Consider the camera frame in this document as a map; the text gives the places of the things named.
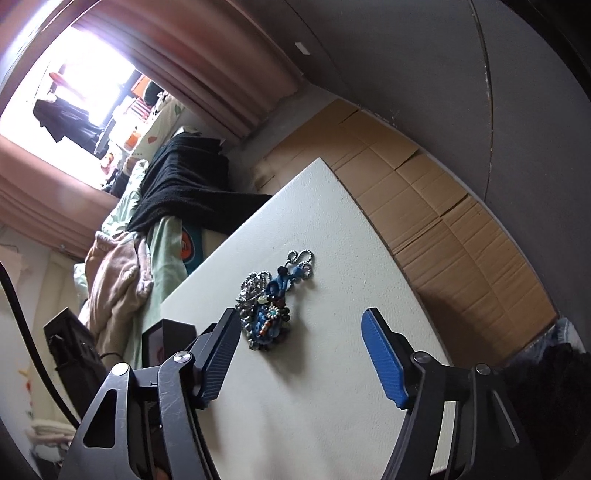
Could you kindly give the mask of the black jewelry box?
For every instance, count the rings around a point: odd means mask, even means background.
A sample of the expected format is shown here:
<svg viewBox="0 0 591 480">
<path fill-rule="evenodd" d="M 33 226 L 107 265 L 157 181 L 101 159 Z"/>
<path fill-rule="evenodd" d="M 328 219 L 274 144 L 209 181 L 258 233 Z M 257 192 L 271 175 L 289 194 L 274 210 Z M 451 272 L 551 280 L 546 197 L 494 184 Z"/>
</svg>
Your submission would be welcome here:
<svg viewBox="0 0 591 480">
<path fill-rule="evenodd" d="M 161 365 L 171 355 L 186 350 L 197 337 L 194 325 L 161 319 L 141 337 L 141 367 Z"/>
</svg>

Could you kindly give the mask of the beige pink comforter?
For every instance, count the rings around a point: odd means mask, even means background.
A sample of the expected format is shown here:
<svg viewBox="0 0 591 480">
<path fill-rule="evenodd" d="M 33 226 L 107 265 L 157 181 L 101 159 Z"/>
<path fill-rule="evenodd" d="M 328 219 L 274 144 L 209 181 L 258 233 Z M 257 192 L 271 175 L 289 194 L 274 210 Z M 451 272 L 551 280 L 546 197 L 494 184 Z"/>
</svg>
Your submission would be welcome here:
<svg viewBox="0 0 591 480">
<path fill-rule="evenodd" d="M 136 232 L 111 237 L 101 231 L 85 258 L 87 328 L 99 354 L 122 355 L 135 314 L 154 285 L 146 238 Z"/>
</svg>

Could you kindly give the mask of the green bed sheet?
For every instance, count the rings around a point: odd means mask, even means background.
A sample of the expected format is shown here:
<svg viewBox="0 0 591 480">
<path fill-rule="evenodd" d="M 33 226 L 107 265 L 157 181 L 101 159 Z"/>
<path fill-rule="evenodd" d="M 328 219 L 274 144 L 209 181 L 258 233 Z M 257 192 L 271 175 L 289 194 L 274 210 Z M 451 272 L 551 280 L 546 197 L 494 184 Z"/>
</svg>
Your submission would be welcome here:
<svg viewBox="0 0 591 480">
<path fill-rule="evenodd" d="M 135 164 L 121 199 L 98 231 L 111 237 L 116 237 L 123 232 L 135 232 L 128 231 L 126 227 L 140 199 L 140 185 L 147 169 L 148 162 L 145 160 Z M 136 233 L 146 238 L 151 254 L 154 285 L 150 297 L 134 316 L 124 353 L 122 355 L 98 353 L 108 367 L 122 360 L 134 366 L 141 363 L 142 334 L 162 318 L 162 303 L 187 278 L 186 267 L 181 259 L 183 230 L 180 219 L 166 216 L 153 224 L 146 234 Z M 78 297 L 82 302 L 79 319 L 87 327 L 88 289 L 84 262 L 85 260 L 74 266 L 73 279 Z"/>
</svg>

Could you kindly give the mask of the cardboard floor sheets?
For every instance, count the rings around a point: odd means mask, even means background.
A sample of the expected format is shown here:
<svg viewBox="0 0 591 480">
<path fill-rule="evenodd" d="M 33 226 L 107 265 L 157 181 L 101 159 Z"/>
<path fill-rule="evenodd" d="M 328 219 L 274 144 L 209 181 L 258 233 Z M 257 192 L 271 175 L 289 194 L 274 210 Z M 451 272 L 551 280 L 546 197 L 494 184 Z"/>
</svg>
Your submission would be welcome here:
<svg viewBox="0 0 591 480">
<path fill-rule="evenodd" d="M 492 215 L 412 141 L 335 100 L 263 150 L 253 182 L 274 193 L 315 159 L 338 176 L 419 294 L 452 361 L 498 365 L 557 317 Z"/>
</svg>

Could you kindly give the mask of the black knitted blanket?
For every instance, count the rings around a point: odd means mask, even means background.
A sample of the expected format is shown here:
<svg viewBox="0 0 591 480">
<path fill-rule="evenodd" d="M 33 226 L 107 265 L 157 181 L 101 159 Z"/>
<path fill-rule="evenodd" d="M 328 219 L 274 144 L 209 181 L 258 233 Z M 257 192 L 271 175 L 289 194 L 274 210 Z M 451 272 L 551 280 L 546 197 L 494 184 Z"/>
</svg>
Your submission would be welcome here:
<svg viewBox="0 0 591 480">
<path fill-rule="evenodd" d="M 236 192 L 218 139 L 181 133 L 156 152 L 140 185 L 128 231 L 146 233 L 172 216 L 229 235 L 262 208 L 270 195 Z"/>
</svg>

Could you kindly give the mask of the black hanging garment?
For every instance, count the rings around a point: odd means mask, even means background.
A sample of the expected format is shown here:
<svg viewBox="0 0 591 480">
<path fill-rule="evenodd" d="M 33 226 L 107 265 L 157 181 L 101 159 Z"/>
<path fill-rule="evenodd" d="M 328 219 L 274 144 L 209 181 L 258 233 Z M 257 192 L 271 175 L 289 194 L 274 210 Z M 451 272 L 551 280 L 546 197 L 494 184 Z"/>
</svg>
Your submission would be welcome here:
<svg viewBox="0 0 591 480">
<path fill-rule="evenodd" d="M 61 98 L 53 101 L 38 99 L 33 115 L 56 143 L 67 137 L 90 154 L 95 152 L 102 129 L 89 120 L 86 110 Z"/>
</svg>

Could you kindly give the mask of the floral patterned cushion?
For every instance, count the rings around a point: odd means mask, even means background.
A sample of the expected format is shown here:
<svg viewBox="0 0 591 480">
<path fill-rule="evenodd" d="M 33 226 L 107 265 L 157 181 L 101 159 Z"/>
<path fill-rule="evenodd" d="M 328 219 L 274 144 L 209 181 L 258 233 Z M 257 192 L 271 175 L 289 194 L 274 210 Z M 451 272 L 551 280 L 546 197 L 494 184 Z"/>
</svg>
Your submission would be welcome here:
<svg viewBox="0 0 591 480">
<path fill-rule="evenodd" d="M 128 154 L 138 160 L 151 161 L 158 149 L 170 138 L 174 125 L 185 106 L 172 95 L 164 92 L 148 117 L 147 126 L 141 130 L 139 140 Z"/>
</svg>

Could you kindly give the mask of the pink curtain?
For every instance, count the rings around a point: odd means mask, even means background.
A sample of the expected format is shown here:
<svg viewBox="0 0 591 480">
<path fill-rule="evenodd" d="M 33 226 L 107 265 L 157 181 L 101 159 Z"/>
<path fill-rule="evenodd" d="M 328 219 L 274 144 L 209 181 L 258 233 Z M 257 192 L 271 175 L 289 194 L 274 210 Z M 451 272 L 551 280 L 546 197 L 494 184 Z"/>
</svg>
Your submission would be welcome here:
<svg viewBox="0 0 591 480">
<path fill-rule="evenodd" d="M 231 140 L 301 85 L 301 72 L 233 1 L 4 1 L 1 104 L 68 27 L 101 34 Z M 73 257 L 114 207 L 99 191 L 1 140 L 1 222 Z"/>
</svg>

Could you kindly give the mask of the white wall socket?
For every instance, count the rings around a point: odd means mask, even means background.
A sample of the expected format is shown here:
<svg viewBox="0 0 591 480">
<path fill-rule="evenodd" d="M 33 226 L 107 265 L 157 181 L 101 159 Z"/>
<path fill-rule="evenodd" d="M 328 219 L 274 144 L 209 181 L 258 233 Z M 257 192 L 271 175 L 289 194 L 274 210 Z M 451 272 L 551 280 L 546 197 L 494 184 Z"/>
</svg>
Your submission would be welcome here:
<svg viewBox="0 0 591 480">
<path fill-rule="evenodd" d="M 310 56 L 311 52 L 310 50 L 308 50 L 307 47 L 304 46 L 303 43 L 301 42 L 295 42 L 294 46 L 297 47 L 297 50 L 301 52 L 301 54 L 303 54 L 304 56 Z"/>
</svg>

